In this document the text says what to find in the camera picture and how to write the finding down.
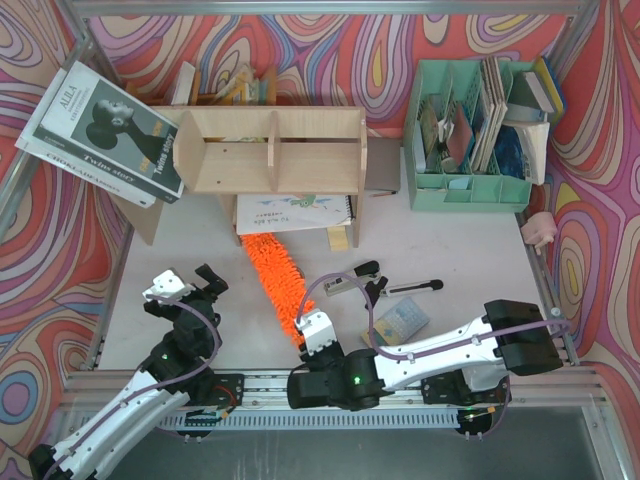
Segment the orange microfiber duster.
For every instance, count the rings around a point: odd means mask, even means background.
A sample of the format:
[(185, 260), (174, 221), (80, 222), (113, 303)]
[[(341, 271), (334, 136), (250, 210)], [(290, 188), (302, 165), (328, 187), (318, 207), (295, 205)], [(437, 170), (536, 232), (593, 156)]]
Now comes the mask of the orange microfiber duster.
[(257, 271), (284, 334), (300, 347), (304, 339), (296, 329), (295, 319), (307, 289), (297, 265), (272, 233), (242, 235), (241, 244)]

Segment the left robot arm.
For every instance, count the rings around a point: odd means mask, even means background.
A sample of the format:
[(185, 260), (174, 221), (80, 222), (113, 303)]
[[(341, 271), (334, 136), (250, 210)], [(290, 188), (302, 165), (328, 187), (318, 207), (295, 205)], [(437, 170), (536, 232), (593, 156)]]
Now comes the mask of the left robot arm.
[(210, 367), (222, 346), (214, 303), (228, 284), (208, 264), (195, 273), (198, 287), (173, 269), (143, 292), (144, 311), (172, 323), (129, 382), (84, 426), (53, 446), (40, 444), (28, 456), (35, 479), (106, 479), (118, 463), (166, 415), (213, 394)]

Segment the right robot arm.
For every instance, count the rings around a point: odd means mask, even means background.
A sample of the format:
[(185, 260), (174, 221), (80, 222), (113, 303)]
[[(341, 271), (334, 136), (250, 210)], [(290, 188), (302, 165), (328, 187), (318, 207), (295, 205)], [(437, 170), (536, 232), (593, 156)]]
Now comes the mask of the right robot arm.
[(302, 364), (287, 380), (288, 404), (367, 410), (412, 383), (447, 375), (469, 393), (486, 392), (510, 373), (531, 376), (562, 366), (552, 324), (534, 304), (494, 300), (484, 315), (450, 332), (345, 353), (329, 316), (315, 309), (295, 322), (304, 342)]

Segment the gold grey calculator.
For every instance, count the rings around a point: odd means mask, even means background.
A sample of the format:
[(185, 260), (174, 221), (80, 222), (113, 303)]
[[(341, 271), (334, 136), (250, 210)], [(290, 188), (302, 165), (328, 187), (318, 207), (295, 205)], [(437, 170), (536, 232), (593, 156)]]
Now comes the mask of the gold grey calculator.
[(422, 308), (411, 297), (405, 297), (383, 313), (374, 312), (374, 337), (379, 346), (406, 344), (429, 322)]

